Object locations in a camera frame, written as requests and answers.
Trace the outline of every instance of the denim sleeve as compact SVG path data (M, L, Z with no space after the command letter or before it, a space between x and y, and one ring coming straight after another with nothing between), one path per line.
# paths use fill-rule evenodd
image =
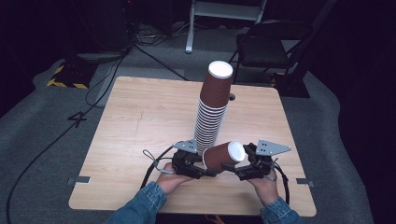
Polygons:
M282 198L268 204L260 210L262 221L265 224L303 223L298 213L292 210Z
M166 203L166 199L167 196L163 189L157 183L150 182L139 190L131 201L117 210L106 224L154 224L157 212Z

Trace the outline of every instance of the wooden tabletop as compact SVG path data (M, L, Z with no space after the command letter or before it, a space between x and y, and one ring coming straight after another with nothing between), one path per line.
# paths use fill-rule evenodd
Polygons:
M81 168L89 184L77 183L69 205L73 209L116 210L139 191L152 160L178 141L193 138L202 82L119 77ZM316 213L310 189L297 184L305 178L297 148L275 89L233 85L235 100L228 103L215 145L229 141L257 144L260 139L290 146L273 157L289 178L290 206L301 216ZM173 157L172 149L165 157ZM162 160L160 167L170 160ZM154 170L149 181L155 181ZM282 181L277 181L285 198ZM162 213L258 215L262 207L254 188L230 172L204 176L180 186Z

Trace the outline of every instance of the person's right arm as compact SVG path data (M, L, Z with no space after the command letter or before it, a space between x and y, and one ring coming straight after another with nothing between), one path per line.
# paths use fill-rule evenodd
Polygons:
M275 178L276 174L271 171L270 177ZM292 210L277 193L276 181L263 179L249 179L259 196L263 208L260 210L262 221L265 224L286 224L303 223L298 213Z

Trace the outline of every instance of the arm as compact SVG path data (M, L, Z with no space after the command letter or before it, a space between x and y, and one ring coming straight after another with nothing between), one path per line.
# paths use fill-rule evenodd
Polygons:
M275 178L276 173L271 171L270 177ZM254 186L260 202L264 206L260 210L262 221L265 224L277 223L302 223L300 216L279 197L276 181L263 179L249 179L248 182Z
M171 163L166 163L164 169L174 171ZM167 194L190 180L190 177L184 175L160 174L157 182L150 182L139 190L134 198L117 210L106 223L155 223L157 212L166 203Z

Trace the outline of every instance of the hand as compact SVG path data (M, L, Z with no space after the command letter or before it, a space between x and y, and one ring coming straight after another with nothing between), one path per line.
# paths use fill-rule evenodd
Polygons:
M275 171L272 170L268 176L276 178ZM279 197L276 181L271 181L267 178L256 178L249 179L247 182L254 186L257 196L259 196L263 206L273 203Z
M163 169L175 172L171 162L166 163ZM166 194L170 194L175 191L175 189L177 189L177 187L180 186L182 183L188 182L190 180L192 180L192 178L185 175L169 175L161 173L157 179L157 184L163 189Z

